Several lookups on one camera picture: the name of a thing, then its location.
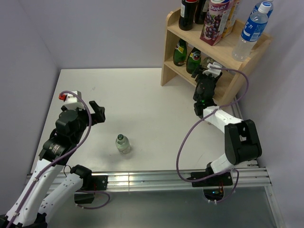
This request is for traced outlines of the green glass bottle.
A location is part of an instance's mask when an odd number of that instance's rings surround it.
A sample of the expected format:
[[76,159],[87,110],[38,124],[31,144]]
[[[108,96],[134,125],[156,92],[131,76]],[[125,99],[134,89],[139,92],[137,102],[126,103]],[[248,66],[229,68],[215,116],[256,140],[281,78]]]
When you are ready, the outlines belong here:
[[188,56],[186,63],[186,71],[192,74],[193,71],[201,64],[201,51],[194,47]]
[[176,66],[184,65],[187,57],[187,43],[183,39],[179,39],[173,53],[173,63]]

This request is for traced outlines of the clear glass bottle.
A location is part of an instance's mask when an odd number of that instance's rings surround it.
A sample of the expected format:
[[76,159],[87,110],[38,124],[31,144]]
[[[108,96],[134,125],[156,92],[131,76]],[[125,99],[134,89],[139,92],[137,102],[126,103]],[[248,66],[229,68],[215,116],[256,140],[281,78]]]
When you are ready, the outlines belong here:
[[201,65],[203,68],[208,68],[209,64],[213,64],[215,62],[215,60],[211,57],[205,57],[202,62]]
[[131,150],[129,139],[123,134],[117,136],[115,144],[118,151],[123,154],[129,153]]

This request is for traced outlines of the cola glass bottle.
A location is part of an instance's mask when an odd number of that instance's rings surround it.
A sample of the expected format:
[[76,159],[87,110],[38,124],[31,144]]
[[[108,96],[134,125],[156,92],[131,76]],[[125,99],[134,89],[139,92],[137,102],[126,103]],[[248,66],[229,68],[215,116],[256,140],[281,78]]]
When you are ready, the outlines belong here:
[[179,28],[184,31],[191,30],[198,0],[182,0],[180,8]]
[[206,14],[209,9],[210,0],[198,0],[196,11],[194,14],[194,22],[196,24],[204,24]]

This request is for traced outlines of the purple juice carton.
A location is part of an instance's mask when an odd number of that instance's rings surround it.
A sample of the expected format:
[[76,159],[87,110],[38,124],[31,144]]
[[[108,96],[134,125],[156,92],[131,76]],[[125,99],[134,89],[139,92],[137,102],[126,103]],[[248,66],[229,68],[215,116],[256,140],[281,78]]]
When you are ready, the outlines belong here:
[[210,0],[200,39],[214,46],[222,38],[234,0]]

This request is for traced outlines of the orange juice carton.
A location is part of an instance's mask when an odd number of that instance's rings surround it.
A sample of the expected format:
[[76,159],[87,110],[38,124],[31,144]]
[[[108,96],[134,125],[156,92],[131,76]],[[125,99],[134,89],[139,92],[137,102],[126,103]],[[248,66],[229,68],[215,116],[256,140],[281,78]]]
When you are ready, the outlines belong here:
[[225,38],[227,35],[229,35],[232,32],[242,2],[243,2],[242,0],[233,1],[233,5],[231,7],[231,11],[228,16],[228,20],[226,22],[224,31],[222,33],[222,38]]

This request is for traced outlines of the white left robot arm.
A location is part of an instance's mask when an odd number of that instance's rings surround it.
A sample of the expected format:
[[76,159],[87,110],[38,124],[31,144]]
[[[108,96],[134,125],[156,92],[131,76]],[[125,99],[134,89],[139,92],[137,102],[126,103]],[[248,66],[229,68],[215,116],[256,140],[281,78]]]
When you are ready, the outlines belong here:
[[92,171],[76,165],[63,182],[47,194],[57,175],[76,149],[88,137],[85,130],[105,122],[105,108],[89,102],[91,114],[81,102],[62,106],[50,138],[44,143],[35,170],[13,207],[0,217],[2,228],[46,228],[54,213],[77,190],[92,186]]

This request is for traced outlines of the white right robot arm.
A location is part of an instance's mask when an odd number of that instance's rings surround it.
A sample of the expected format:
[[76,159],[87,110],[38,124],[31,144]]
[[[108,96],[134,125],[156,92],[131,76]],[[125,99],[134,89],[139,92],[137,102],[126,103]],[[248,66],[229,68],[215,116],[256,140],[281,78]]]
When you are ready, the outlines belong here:
[[224,153],[207,164],[205,171],[192,172],[193,187],[231,186],[231,171],[238,164],[261,156],[262,149],[255,123],[242,120],[223,111],[213,100],[216,83],[222,76],[221,65],[198,65],[192,73],[197,85],[193,95],[194,111],[199,118],[221,130],[224,134]]

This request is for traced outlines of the wooden shelf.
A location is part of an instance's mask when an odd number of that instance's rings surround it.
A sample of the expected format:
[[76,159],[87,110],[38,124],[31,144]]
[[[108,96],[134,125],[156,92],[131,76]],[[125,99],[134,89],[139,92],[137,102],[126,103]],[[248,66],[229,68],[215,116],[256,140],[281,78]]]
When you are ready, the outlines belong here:
[[[200,39],[202,25],[194,24],[192,30],[183,31],[178,25],[179,17],[180,8],[171,11],[166,18],[161,86],[164,86],[176,75],[179,75],[196,87],[195,79],[191,77],[191,74],[187,73],[186,66],[176,66],[173,63],[173,52],[180,38],[185,40],[187,44],[198,48],[203,55],[213,58],[222,66],[242,71],[247,75],[248,79],[273,40],[269,34],[263,32],[251,50],[249,57],[245,61],[239,62],[233,59],[232,50],[238,42],[244,22],[237,19],[232,32],[222,38],[215,46],[211,46]],[[216,103],[218,105],[226,105],[234,101],[237,93],[245,84],[245,78],[239,73],[233,75],[233,73],[223,72],[215,89],[214,99]]]

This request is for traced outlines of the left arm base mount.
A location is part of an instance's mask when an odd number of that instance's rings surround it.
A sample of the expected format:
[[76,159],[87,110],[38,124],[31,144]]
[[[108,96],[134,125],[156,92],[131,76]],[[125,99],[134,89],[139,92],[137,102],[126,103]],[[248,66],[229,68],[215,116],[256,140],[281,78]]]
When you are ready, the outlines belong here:
[[[82,187],[74,194],[75,204],[80,204],[81,206],[85,204],[92,204],[93,201],[97,199],[97,191],[106,190],[107,184],[107,175],[93,175],[92,177],[84,178]],[[104,195],[102,199],[106,199],[105,205],[110,202],[110,197],[106,194],[99,193],[99,195]]]

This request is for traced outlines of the aluminium mounting rail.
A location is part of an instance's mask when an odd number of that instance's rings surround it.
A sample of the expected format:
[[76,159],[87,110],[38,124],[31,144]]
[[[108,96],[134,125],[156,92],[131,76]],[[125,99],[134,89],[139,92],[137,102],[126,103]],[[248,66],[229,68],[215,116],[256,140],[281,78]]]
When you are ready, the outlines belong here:
[[[187,190],[185,179],[224,153],[224,134],[199,123],[189,105],[106,105],[106,121],[92,127],[69,166],[83,165],[93,175],[107,175],[108,192]],[[131,150],[123,154],[115,141],[125,135]]]

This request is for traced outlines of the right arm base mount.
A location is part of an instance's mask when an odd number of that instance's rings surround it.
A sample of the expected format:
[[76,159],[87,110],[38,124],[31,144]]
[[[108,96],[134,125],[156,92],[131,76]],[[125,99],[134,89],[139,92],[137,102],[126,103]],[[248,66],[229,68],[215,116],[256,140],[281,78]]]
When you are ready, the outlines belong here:
[[207,200],[217,202],[224,199],[224,187],[232,186],[233,180],[231,174],[226,172],[200,182],[192,182],[191,185],[193,188],[202,188]]

